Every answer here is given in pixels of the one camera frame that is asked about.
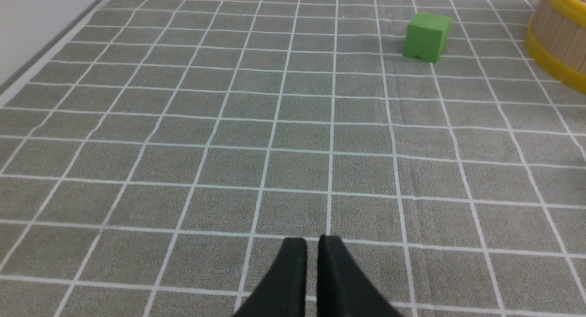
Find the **yellow band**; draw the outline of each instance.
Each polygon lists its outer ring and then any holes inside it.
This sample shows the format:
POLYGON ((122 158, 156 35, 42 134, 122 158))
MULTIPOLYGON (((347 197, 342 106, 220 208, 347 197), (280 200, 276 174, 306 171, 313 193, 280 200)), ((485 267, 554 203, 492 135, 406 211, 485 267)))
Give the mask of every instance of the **yellow band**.
POLYGON ((527 28, 527 36, 525 37, 525 47, 527 48, 527 52, 533 57, 533 60, 552 77, 578 90, 580 93, 586 94, 586 74, 570 68, 554 56, 551 56, 549 52, 537 43, 529 27, 527 28))
POLYGON ((579 0, 548 0, 548 2, 565 18, 586 27, 586 4, 579 0))

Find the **floor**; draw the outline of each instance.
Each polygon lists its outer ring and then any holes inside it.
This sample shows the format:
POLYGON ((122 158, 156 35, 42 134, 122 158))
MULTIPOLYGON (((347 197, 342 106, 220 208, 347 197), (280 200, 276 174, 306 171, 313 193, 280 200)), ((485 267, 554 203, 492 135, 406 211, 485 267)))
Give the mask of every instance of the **floor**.
POLYGON ((405 317, 586 316, 586 96, 527 57, 537 1, 111 0, 0 109, 0 315, 228 316, 328 233, 405 317))

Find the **green cube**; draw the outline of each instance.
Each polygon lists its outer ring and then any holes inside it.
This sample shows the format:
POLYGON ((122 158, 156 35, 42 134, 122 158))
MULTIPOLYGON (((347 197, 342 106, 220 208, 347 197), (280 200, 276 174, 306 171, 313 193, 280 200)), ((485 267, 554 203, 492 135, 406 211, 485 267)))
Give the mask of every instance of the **green cube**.
POLYGON ((403 56, 435 63, 444 52, 452 18, 417 12, 407 27, 403 56))

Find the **gray mat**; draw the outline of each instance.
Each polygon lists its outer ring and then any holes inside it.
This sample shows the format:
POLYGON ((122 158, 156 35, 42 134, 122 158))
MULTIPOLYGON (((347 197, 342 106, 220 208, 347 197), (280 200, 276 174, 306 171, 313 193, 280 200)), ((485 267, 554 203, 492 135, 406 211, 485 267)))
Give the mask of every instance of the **gray mat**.
POLYGON ((405 316, 586 315, 586 96, 536 3, 112 0, 0 109, 0 315, 228 316, 323 233, 405 316))

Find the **white wall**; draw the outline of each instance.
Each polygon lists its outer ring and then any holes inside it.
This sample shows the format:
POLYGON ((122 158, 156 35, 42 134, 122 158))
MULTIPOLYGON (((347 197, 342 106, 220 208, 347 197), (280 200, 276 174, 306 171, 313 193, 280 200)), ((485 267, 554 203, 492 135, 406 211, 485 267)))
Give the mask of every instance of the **white wall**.
POLYGON ((0 0, 0 85, 96 0, 0 0))

